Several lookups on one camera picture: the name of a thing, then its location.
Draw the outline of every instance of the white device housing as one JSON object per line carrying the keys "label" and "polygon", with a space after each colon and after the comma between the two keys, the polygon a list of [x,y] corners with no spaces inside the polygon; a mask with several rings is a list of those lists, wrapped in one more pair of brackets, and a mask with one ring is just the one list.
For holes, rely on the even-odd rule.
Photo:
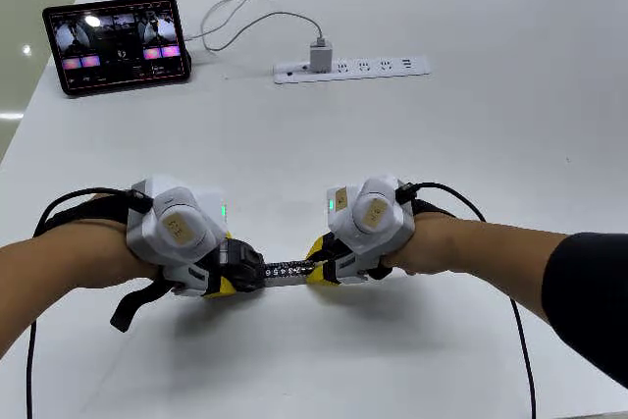
{"label": "white device housing", "polygon": [[194,264],[227,236],[222,193],[161,176],[132,188],[153,198],[153,207],[146,214],[130,210],[129,249],[142,260],[163,266],[164,278],[179,284],[177,294],[203,294],[209,274]]}
{"label": "white device housing", "polygon": [[367,270],[376,268],[383,255],[401,249],[414,234],[412,203],[400,205],[395,199],[401,185],[393,176],[381,176],[362,186],[327,191],[330,231],[353,252],[337,264],[339,280],[364,281]]}

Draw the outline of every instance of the power strip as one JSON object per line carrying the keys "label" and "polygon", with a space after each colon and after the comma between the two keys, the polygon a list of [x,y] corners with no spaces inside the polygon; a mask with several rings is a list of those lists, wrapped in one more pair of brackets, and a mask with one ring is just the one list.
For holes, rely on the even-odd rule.
{"label": "power strip", "polygon": [[278,64],[273,69],[275,83],[319,82],[327,80],[401,78],[424,76],[432,70],[425,56],[406,58],[338,59],[330,73],[308,71],[309,63]]}

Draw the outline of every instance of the black wire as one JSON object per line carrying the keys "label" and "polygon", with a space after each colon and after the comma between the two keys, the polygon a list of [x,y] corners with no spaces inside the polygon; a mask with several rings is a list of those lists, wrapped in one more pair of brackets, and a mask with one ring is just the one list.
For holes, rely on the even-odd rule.
{"label": "black wire", "polygon": [[[120,195],[120,196],[129,196],[129,194],[124,190],[117,190],[115,188],[104,188],[104,187],[95,187],[95,188],[85,188],[83,190],[72,191],[68,194],[65,194],[55,201],[50,203],[48,207],[44,210],[39,218],[39,223],[37,223],[37,227],[35,228],[35,232],[32,235],[33,237],[41,236],[45,233],[45,225],[46,221],[48,221],[48,217],[50,213],[59,206],[61,203],[64,203],[68,200],[76,198],[78,196],[92,195],[95,193],[104,193],[108,195]],[[26,418],[32,419],[32,359],[35,354],[35,339],[37,337],[37,320],[34,320],[30,325],[30,337],[28,339],[28,355],[26,357]]]}
{"label": "black wire", "polygon": [[[478,217],[480,221],[486,223],[486,218],[484,215],[478,210],[478,208],[471,203],[471,201],[466,198],[461,193],[457,192],[453,188],[443,185],[442,183],[417,183],[412,186],[412,189],[419,190],[421,188],[438,188],[440,190],[446,191],[447,193],[455,196],[462,203],[467,205],[475,216]],[[523,333],[523,324],[521,323],[521,314],[519,313],[519,307],[514,299],[510,298],[510,305],[512,306],[512,311],[514,312],[514,320],[517,323],[517,331],[519,332],[519,341],[521,342],[521,351],[523,352],[523,361],[526,364],[526,373],[528,375],[528,386],[530,387],[530,409],[532,419],[537,419],[537,394],[534,388],[534,377],[532,376],[532,366],[530,365],[530,355],[528,354],[528,345],[526,343],[526,336]]]}

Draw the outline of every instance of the sticker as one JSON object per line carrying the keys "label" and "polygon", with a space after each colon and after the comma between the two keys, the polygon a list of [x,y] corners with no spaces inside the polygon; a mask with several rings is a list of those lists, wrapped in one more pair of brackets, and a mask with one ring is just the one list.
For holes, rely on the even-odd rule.
{"label": "sticker", "polygon": [[347,205],[346,186],[336,190],[336,211],[343,210]]}
{"label": "sticker", "polygon": [[185,245],[194,239],[195,234],[179,213],[173,213],[164,218],[162,224],[178,245]]}
{"label": "sticker", "polygon": [[369,209],[366,210],[366,214],[364,218],[362,218],[362,223],[372,230],[376,230],[382,218],[384,218],[388,207],[389,205],[386,204],[386,200],[382,200],[381,198],[374,199],[371,201]]}

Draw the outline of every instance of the hand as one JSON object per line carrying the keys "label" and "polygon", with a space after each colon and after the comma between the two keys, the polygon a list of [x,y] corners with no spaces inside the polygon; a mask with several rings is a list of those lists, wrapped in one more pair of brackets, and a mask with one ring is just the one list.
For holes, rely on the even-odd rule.
{"label": "hand", "polygon": [[399,251],[384,257],[386,267],[398,267],[408,275],[437,274],[453,270],[457,249],[450,237],[455,218],[443,213],[422,213],[414,218],[414,235]]}
{"label": "hand", "polygon": [[82,220],[45,233],[50,250],[68,253],[73,288],[105,288],[132,279],[155,278],[158,268],[127,247],[127,227],[107,220]]}

